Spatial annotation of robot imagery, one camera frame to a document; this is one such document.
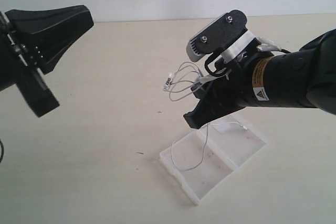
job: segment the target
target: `bolt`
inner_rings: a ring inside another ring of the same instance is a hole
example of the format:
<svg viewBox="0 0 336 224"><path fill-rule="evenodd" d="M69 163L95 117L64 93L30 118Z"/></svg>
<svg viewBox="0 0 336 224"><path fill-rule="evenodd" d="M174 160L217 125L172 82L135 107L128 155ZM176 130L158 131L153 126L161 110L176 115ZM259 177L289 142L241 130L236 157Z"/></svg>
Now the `bolt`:
<svg viewBox="0 0 336 224"><path fill-rule="evenodd" d="M231 16L227 16L226 17L226 22L231 23L232 22L232 17Z"/></svg>
<svg viewBox="0 0 336 224"><path fill-rule="evenodd" d="M202 37L201 37L201 42L202 42L202 43L206 43L207 40L208 40L208 38L207 38L206 36L202 36Z"/></svg>

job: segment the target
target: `warning label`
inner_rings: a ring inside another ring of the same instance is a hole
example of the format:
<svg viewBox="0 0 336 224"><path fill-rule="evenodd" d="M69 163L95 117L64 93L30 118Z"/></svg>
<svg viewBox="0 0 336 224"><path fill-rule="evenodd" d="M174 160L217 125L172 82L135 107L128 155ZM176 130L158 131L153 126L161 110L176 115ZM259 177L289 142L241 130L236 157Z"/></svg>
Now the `warning label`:
<svg viewBox="0 0 336 224"><path fill-rule="evenodd" d="M260 60L253 71L252 86L254 94L258 101L269 101L264 87L264 72L267 63L271 59L272 57Z"/></svg>

